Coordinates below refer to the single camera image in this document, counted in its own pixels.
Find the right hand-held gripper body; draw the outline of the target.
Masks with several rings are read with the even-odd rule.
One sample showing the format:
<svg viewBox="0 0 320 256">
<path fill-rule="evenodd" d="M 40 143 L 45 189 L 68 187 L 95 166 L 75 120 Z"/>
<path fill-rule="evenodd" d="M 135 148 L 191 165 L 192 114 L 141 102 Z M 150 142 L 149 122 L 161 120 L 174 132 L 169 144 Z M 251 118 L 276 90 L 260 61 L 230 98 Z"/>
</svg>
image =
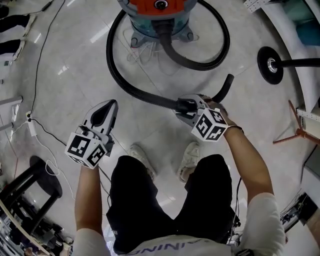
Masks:
<svg viewBox="0 0 320 256">
<path fill-rule="evenodd" d="M 203 142 L 217 142 L 225 133 L 227 128 L 214 126 L 212 121 L 206 116 L 205 102 L 197 102 L 198 121 L 192 126 L 191 133 Z"/>
</svg>

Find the person's right hand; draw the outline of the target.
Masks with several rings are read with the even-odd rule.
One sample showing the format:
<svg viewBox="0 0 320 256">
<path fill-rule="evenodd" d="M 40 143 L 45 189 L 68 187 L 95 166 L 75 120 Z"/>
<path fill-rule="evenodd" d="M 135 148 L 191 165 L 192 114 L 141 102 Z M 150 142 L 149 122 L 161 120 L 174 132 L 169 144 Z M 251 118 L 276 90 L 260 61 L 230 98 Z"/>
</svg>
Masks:
<svg viewBox="0 0 320 256">
<path fill-rule="evenodd" d="M 205 97 L 203 100 L 208 106 L 208 108 L 205 109 L 206 116 L 212 121 L 214 126 L 219 128 L 237 126 L 237 124 L 228 117 L 228 112 L 221 103 L 213 101 L 210 97 Z"/>
</svg>

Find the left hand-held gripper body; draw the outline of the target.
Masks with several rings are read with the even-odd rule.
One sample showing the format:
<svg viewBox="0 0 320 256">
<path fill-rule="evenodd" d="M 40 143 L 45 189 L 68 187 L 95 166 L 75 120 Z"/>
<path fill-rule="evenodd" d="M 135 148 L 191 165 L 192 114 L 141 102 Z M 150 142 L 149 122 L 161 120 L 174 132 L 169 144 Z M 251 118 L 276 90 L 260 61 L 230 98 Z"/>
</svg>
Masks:
<svg viewBox="0 0 320 256">
<path fill-rule="evenodd" d="M 64 152 L 75 163 L 94 169 L 104 156 L 110 156 L 114 143 L 109 134 L 79 125 L 70 134 Z"/>
</svg>

